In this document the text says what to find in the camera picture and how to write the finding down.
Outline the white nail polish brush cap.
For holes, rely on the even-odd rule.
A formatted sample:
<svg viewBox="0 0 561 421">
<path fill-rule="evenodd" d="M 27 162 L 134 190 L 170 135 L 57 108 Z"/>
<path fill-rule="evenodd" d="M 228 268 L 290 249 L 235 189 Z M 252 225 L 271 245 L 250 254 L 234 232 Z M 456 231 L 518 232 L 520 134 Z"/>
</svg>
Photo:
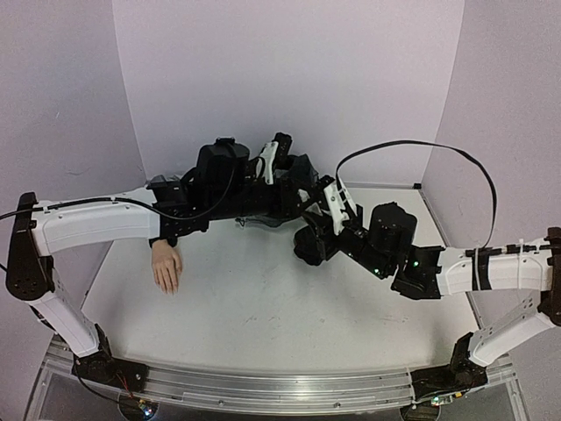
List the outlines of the white nail polish brush cap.
<svg viewBox="0 0 561 421">
<path fill-rule="evenodd" d="M 298 190 L 299 197 L 303 203 L 309 200 L 309 193 L 306 190 L 299 189 Z"/>
</svg>

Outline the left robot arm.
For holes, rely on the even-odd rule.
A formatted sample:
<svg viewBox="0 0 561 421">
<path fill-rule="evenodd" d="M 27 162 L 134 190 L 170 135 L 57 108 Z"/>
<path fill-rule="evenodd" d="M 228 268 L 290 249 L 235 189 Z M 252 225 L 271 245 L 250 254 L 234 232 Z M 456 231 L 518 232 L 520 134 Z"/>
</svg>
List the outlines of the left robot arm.
<svg viewBox="0 0 561 421">
<path fill-rule="evenodd" d="M 9 244 L 5 284 L 68 344 L 86 371 L 108 383 L 117 361 L 102 330 L 77 310 L 55 276 L 53 254 L 120 239 L 178 239 L 205 232 L 215 220 L 267 216 L 289 220 L 300 206 L 284 191 L 279 175 L 288 170 L 292 139 L 277 133 L 251 158 L 232 138 L 203 146 L 197 164 L 179 179 L 153 178 L 145 187 L 114 196 L 66 202 L 23 194 Z"/>
</svg>

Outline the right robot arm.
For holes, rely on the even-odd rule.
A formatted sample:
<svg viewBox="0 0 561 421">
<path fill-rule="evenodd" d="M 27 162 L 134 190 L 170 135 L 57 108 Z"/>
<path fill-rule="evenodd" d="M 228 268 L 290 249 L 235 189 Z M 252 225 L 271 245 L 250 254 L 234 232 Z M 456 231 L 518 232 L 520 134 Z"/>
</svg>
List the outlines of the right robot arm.
<svg viewBox="0 0 561 421">
<path fill-rule="evenodd" d="M 310 266 L 343 253 L 391 289 L 412 300 L 500 289 L 532 289 L 506 316 L 456 344 L 458 358 L 486 367 L 523 342 L 560 325 L 560 230 L 544 239 L 503 247 L 457 249 L 416 246 L 417 219 L 397 203 L 373 208 L 370 224 L 360 217 L 334 220 L 330 213 L 307 212 L 307 227 L 295 234 L 295 254 Z"/>
</svg>

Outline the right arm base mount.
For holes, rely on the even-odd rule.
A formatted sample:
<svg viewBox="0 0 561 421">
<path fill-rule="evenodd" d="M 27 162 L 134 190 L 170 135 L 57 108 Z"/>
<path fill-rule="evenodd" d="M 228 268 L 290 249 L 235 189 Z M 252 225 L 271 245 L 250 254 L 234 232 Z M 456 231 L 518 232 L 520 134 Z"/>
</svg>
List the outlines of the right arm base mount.
<svg viewBox="0 0 561 421">
<path fill-rule="evenodd" d="M 486 368 L 469 359 L 472 337 L 473 333 L 469 332 L 456 342 L 448 364 L 420 368 L 410 373 L 416 402 L 463 393 L 487 384 Z"/>
</svg>

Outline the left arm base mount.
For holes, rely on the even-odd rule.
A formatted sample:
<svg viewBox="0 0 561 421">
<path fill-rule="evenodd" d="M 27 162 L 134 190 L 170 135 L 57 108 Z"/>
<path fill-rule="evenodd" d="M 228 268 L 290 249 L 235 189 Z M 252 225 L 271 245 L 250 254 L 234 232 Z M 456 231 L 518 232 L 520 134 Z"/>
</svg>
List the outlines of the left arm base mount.
<svg viewBox="0 0 561 421">
<path fill-rule="evenodd" d="M 115 357 L 103 329 L 98 324 L 95 324 L 95 328 L 99 339 L 98 348 L 88 356 L 74 356 L 72 375 L 130 392 L 142 392 L 146 385 L 148 366 Z"/>
</svg>

